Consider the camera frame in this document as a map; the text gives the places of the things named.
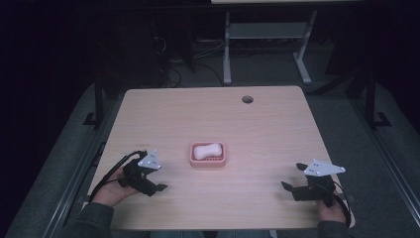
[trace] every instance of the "floor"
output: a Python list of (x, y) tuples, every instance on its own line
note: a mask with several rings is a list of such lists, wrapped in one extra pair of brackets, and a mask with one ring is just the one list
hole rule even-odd
[[(259, 43), (240, 46), (232, 58), (230, 86), (298, 85), (309, 92), (336, 76), (325, 75), (332, 43), (311, 43), (305, 55), (311, 85), (304, 85), (294, 64), (292, 52), (298, 42), (261, 47)], [(174, 63), (165, 86), (218, 87), (223, 75), (220, 52), (198, 58), (194, 71)], [(354, 237), (420, 237), (419, 224), (392, 175), (387, 158), (393, 158), (415, 197), (420, 195), (420, 136), (399, 111), (391, 94), (380, 85), (376, 88), (376, 111), (383, 112), (391, 127), (370, 128), (363, 118), (363, 95), (350, 100), (345, 95), (348, 82), (319, 96), (307, 96), (326, 148), (334, 164), (347, 168), (339, 175), (346, 193), (354, 198), (351, 207), (356, 225)], [(74, 108), (59, 139), (7, 237), (55, 237), (67, 221), (81, 209), (95, 171), (98, 152), (106, 143), (123, 95), (118, 100), (105, 98), (105, 119), (101, 126), (83, 125), (88, 113), (94, 112), (93, 85)], [(143, 237), (145, 232), (113, 231), (114, 237)], [(278, 237), (317, 237), (315, 229), (281, 230)]]

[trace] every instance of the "metal stand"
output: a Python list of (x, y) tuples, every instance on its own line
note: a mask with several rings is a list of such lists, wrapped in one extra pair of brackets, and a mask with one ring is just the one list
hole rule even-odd
[(277, 231), (276, 230), (269, 230), (269, 236), (271, 238), (277, 238)]
[(102, 100), (102, 83), (101, 77), (95, 80), (95, 113), (89, 113), (84, 119), (83, 125), (93, 125), (94, 129), (98, 129), (103, 119), (103, 100)]
[(231, 39), (302, 39), (299, 51), (293, 53), (303, 83), (312, 83), (306, 70), (303, 56), (312, 33), (317, 11), (312, 11), (308, 22), (298, 23), (231, 23), (230, 13), (226, 13), (225, 54), (223, 55), (223, 78), (225, 84), (232, 83), (229, 46)]
[(376, 127), (391, 126), (389, 120), (386, 118), (383, 112), (377, 112), (377, 116), (380, 119), (379, 121), (374, 120), (374, 96), (376, 82), (371, 70), (367, 70), (365, 68), (355, 68), (349, 73), (334, 79), (326, 85), (314, 91), (307, 92), (306, 95), (321, 95), (349, 79), (352, 80), (352, 83), (346, 90), (346, 94), (350, 99), (358, 99), (362, 92), (366, 90), (367, 99), (365, 107), (365, 119), (372, 127), (372, 129), (375, 130)]

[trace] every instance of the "table top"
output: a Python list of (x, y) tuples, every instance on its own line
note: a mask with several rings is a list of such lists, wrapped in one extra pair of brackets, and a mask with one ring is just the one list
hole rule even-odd
[[(251, 96), (252, 103), (242, 98)], [(223, 168), (189, 164), (194, 142), (223, 142)], [(297, 86), (129, 90), (90, 189), (125, 155), (157, 150), (148, 176), (168, 188), (115, 207), (112, 228), (220, 230), (312, 228), (314, 201), (294, 201), (280, 182), (306, 185), (295, 164), (331, 162)]]

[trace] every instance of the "sleeve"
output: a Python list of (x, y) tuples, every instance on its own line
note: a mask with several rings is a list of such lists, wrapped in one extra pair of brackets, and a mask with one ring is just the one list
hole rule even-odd
[(61, 230), (59, 237), (110, 238), (109, 227), (113, 216), (114, 208), (99, 203), (88, 203), (75, 221)]
[(318, 223), (318, 238), (350, 238), (346, 224), (337, 221)]

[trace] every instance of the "cable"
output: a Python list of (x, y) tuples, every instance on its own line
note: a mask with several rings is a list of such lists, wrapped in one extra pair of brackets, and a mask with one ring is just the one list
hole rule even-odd
[[(217, 46), (216, 48), (214, 48), (214, 49), (211, 49), (211, 50), (208, 50), (208, 51), (205, 51), (205, 52), (202, 52), (202, 53), (199, 53), (199, 54), (197, 54), (197, 55), (195, 55), (195, 56), (193, 56), (192, 58), (193, 59), (200, 59), (200, 58), (205, 58), (205, 57), (208, 57), (208, 56), (210, 56), (210, 55), (213, 55), (213, 54), (215, 54), (215, 53), (217, 53), (217, 52), (219, 52), (220, 50), (222, 50), (222, 47), (223, 46), (225, 46), (225, 43), (222, 43), (222, 44), (220, 44), (219, 46)], [(172, 63), (182, 63), (182, 62), (184, 62), (182, 59), (179, 59), (179, 60), (170, 60), (170, 62), (172, 62)]]
[(133, 152), (131, 154), (129, 154), (128, 156), (125, 156), (123, 159), (121, 159), (120, 162), (117, 163), (117, 165), (115, 165), (109, 172), (108, 174), (106, 174), (104, 176), (104, 178), (102, 178), (102, 180), (95, 186), (95, 188), (93, 188), (92, 193), (90, 194), (89, 197), (89, 202), (92, 201), (93, 197), (95, 197), (96, 193), (98, 192), (98, 190), (108, 182), (108, 179), (111, 177), (111, 175), (114, 174), (114, 172), (116, 172), (121, 166), (124, 165), (124, 163), (127, 162), (128, 159), (130, 159), (132, 156), (137, 155), (139, 152)]
[(334, 199), (342, 207), (342, 210), (343, 210), (344, 215), (346, 217), (346, 225), (347, 225), (347, 227), (350, 227), (350, 225), (352, 224), (352, 211), (351, 211), (350, 206), (349, 206), (349, 201), (347, 200), (347, 196), (344, 193), (343, 188), (339, 184), (337, 184), (335, 181), (333, 181), (333, 183), (335, 183), (341, 189), (341, 191), (343, 192), (343, 195), (345, 196), (345, 199), (347, 201), (347, 205), (344, 203), (344, 201), (338, 195), (336, 195), (334, 192), (332, 192), (329, 189), (327, 189), (325, 186), (323, 186), (321, 184), (318, 184), (316, 182), (311, 182), (310, 184), (314, 184), (314, 185), (316, 185), (316, 186), (318, 186), (318, 187), (326, 190), (328, 193), (330, 193), (330, 195), (332, 195), (334, 197)]
[(209, 68), (210, 70), (212, 70), (212, 71), (216, 74), (217, 78), (219, 79), (219, 82), (220, 82), (220, 84), (222, 85), (222, 87), (224, 87), (224, 86), (225, 86), (225, 84), (223, 83), (222, 78), (219, 76), (219, 73), (217, 73), (217, 71), (216, 71), (213, 67), (211, 67), (211, 66), (209, 66), (209, 65), (206, 65), (206, 64), (199, 63), (199, 62), (194, 62), (193, 64), (196, 64), (196, 65), (199, 65), (199, 66), (204, 66), (204, 67), (207, 67), (207, 68)]
[(113, 181), (116, 181), (116, 180), (118, 180), (118, 179), (116, 178), (116, 179), (112, 179), (112, 180), (107, 180), (106, 183), (113, 182)]
[[(178, 86), (184, 87), (184, 86), (181, 85), (181, 81), (182, 81), (182, 75), (181, 75), (181, 73), (178, 70), (176, 70), (174, 68), (171, 68), (171, 67), (169, 67), (168, 69), (174, 71), (176, 74), (178, 74), (178, 77), (179, 77), (179, 80), (175, 84), (175, 86), (171, 86), (171, 87), (172, 88), (177, 88)], [(169, 84), (171, 84), (172, 83), (172, 80), (170, 80), (170, 77), (169, 76), (167, 77), (167, 79), (169, 81)]]
[(342, 191), (342, 193), (343, 193), (343, 196), (344, 196), (344, 199), (346, 200), (346, 202), (347, 202), (347, 207), (348, 207), (348, 209), (349, 209), (349, 212), (352, 212), (352, 209), (350, 208), (350, 202), (349, 202), (349, 199), (347, 198), (347, 195), (346, 195), (346, 193), (344, 192), (344, 190), (343, 190), (343, 188), (336, 182), (336, 181), (334, 181), (334, 184), (335, 185), (337, 185), (339, 188), (340, 188), (340, 190)]
[(161, 40), (163, 42), (162, 49), (159, 52), (157, 52), (158, 55), (161, 55), (164, 52), (164, 50), (166, 50), (166, 46), (167, 46), (166, 40), (164, 38), (160, 38), (160, 37), (154, 37), (154, 39), (155, 40)]

